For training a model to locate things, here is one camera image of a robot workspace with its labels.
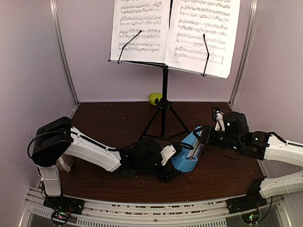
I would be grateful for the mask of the blue metronome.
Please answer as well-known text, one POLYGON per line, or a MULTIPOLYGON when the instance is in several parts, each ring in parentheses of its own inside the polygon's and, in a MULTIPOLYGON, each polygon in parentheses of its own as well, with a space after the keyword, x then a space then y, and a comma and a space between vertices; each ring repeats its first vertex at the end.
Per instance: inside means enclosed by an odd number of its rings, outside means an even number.
POLYGON ((183 149, 178 155, 172 158, 173 166, 182 173, 192 172, 203 152, 204 144, 200 143, 191 132, 182 142, 191 144, 194 149, 183 149))

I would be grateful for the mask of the black music stand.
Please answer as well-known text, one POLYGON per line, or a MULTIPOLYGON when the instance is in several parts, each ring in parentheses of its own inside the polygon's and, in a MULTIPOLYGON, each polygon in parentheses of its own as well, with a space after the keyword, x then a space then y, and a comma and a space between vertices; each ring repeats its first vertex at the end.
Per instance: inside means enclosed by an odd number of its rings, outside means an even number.
MULTIPOLYGON (((171 7, 170 7, 169 20, 170 20, 170 17, 171 17, 171 8, 172 8, 172 2, 173 2, 173 0, 170 0, 170 1, 171 1, 171 7)), ((162 99, 156 105, 157 106, 156 113, 161 114, 161 130, 160 130, 160 134, 161 134, 161 136, 164 136, 164 134, 165 134, 166 110, 167 109, 172 109, 171 103, 167 99, 167 93, 168 93, 168 91, 167 91, 168 90, 168 74, 169 74, 169 70, 178 70, 178 69, 168 67, 167 65, 165 65, 165 63, 160 64, 160 63, 150 63, 150 62, 140 62, 140 61, 119 61, 119 62, 116 62, 116 63, 122 63, 122 62, 133 62, 133 63, 136 63, 136 64, 144 64, 144 65, 150 65, 150 66, 162 68, 162 74, 163 74, 162 99)))

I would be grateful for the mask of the sheet music page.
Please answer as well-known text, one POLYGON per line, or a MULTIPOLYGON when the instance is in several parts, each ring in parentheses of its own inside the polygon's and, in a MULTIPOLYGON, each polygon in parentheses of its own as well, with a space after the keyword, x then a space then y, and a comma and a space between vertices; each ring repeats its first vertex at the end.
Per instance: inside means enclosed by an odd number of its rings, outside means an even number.
POLYGON ((116 0, 111 61, 164 63, 170 0, 116 0))
POLYGON ((230 75, 241 2, 174 0, 164 63, 226 79, 230 75))

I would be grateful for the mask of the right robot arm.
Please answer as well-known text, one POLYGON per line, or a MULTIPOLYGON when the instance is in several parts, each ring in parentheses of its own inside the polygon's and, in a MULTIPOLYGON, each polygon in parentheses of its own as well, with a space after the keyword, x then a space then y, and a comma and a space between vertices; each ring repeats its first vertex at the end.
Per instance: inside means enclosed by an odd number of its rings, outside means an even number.
MULTIPOLYGON (((240 156, 258 160, 303 165, 301 143, 285 140, 275 132, 250 132, 246 115, 243 113, 223 114, 219 109, 215 109, 212 117, 216 126, 205 125, 193 130, 193 135, 200 143, 233 150, 240 156)), ((257 179, 251 183, 242 203, 246 208, 252 209, 261 199, 300 192, 302 189, 302 171, 276 178, 257 179)))

